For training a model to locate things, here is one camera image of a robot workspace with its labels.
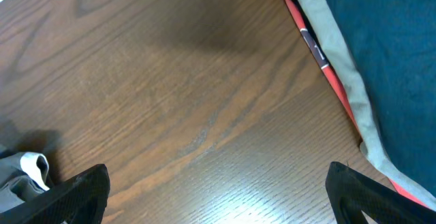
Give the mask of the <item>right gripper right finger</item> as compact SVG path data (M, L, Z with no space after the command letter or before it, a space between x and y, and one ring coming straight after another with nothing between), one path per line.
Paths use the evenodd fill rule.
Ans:
M333 161L326 177L326 191L338 223L431 224L435 211L417 204L365 175Z

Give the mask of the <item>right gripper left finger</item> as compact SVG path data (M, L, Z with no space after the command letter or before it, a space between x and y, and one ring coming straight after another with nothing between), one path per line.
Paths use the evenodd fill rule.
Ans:
M97 164L1 214L6 224L100 224L108 202L107 167Z

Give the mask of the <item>grey shorts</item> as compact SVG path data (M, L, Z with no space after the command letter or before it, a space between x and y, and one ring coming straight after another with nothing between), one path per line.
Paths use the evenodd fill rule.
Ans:
M14 153L1 145L1 213L50 190L46 156L35 152Z

